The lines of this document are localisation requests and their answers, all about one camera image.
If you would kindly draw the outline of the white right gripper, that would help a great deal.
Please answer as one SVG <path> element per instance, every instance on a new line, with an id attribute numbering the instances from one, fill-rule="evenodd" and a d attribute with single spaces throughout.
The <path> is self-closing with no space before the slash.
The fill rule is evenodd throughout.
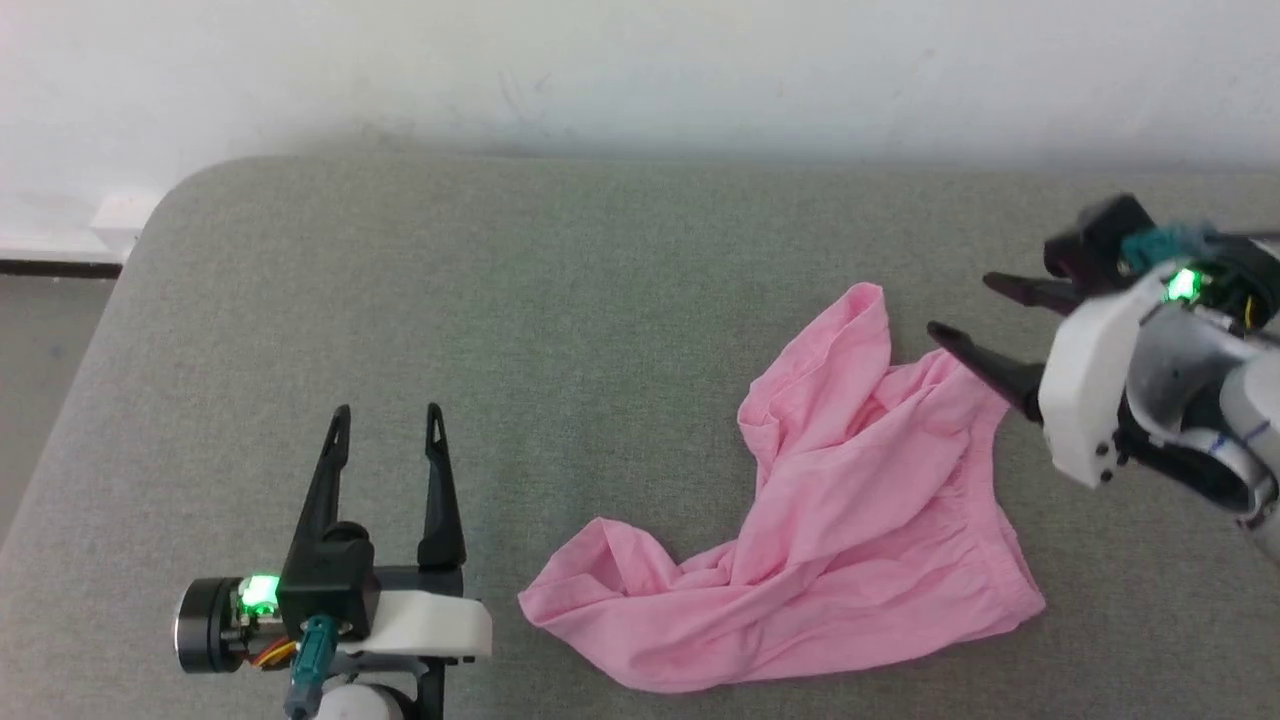
<path id="1" fill-rule="evenodd" d="M 1119 428 L 1126 374 L 1140 323 L 1160 306 L 1178 273 L 1166 261 L 1123 292 L 1088 299 L 1068 281 L 983 274 L 983 284 L 1024 307 L 1066 316 L 1044 363 L 1024 363 L 979 346 L 941 322 L 927 334 L 1029 421 L 1043 421 L 1053 466 L 1096 489 L 1116 469 L 1114 433 Z"/>

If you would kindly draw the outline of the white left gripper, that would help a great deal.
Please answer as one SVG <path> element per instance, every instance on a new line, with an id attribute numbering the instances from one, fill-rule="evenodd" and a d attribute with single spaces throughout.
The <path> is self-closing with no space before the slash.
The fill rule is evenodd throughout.
<path id="1" fill-rule="evenodd" d="M 349 456 L 349 405 L 332 415 L 285 556 L 285 583 L 300 582 L 314 560 L 340 542 L 340 474 Z M 380 600 L 369 635 L 344 644 L 347 719 L 442 719 L 445 671 L 488 659 L 494 628 L 488 609 L 463 596 L 460 570 L 467 559 L 445 423 L 429 404 L 424 455 L 428 497 L 417 561 L 379 568 Z"/>

